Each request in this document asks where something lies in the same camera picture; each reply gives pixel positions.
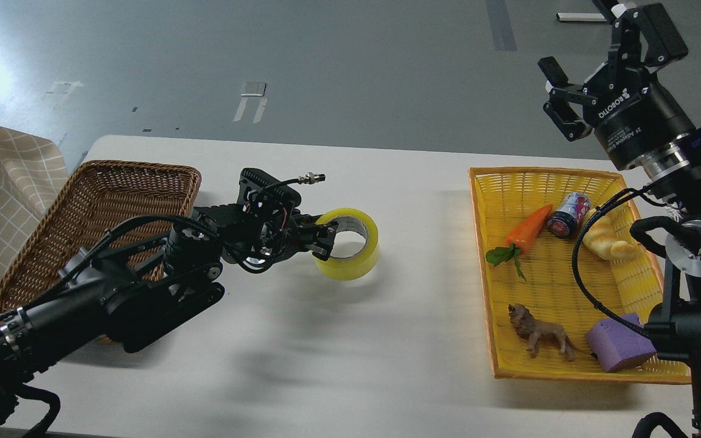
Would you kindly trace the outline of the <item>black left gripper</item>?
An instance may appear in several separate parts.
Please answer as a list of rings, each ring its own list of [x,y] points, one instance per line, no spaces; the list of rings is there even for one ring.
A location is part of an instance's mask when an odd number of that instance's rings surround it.
[[[317,223],[313,215],[297,208],[290,214],[282,208],[256,220],[247,218],[243,234],[231,243],[229,263],[244,271],[268,271],[273,264],[307,251],[325,262],[333,251],[338,227],[338,221]]]

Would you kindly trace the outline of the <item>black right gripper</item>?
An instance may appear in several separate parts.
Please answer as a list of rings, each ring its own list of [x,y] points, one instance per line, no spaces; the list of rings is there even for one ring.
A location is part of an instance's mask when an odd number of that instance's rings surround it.
[[[595,134],[616,169],[635,166],[695,127],[660,84],[663,67],[689,55],[689,48],[662,3],[593,3],[612,25],[607,61],[584,83],[571,83],[554,57],[537,66],[546,78],[543,111],[570,142]],[[582,117],[574,108],[581,106]]]

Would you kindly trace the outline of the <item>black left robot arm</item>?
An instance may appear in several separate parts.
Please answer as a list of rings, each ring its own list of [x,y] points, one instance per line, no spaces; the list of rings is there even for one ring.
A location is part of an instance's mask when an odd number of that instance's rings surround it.
[[[20,399],[41,401],[48,412],[26,436],[45,435],[61,402],[30,386],[37,372],[102,335],[128,353],[150,346],[222,299],[225,263],[260,274],[299,252],[328,260],[337,224],[302,214],[293,189],[325,179],[309,172],[280,181],[245,167],[235,203],[197,207],[191,217],[133,217],[81,248],[55,285],[0,315],[0,426]]]

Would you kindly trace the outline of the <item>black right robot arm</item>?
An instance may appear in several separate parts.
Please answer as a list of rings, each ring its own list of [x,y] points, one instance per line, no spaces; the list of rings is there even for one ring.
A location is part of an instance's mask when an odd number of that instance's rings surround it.
[[[595,134],[616,169],[641,167],[642,189],[623,189],[587,221],[577,239],[603,216],[636,196],[670,207],[674,217],[634,221],[630,234],[665,261],[662,302],[638,327],[612,313],[587,291],[573,249],[572,270],[582,294],[597,310],[654,345],[657,358],[691,371],[695,436],[701,437],[701,127],[696,128],[657,72],[689,50],[660,3],[596,1],[612,26],[607,60],[582,84],[573,84],[553,57],[538,61],[547,78],[543,111],[568,141]]]

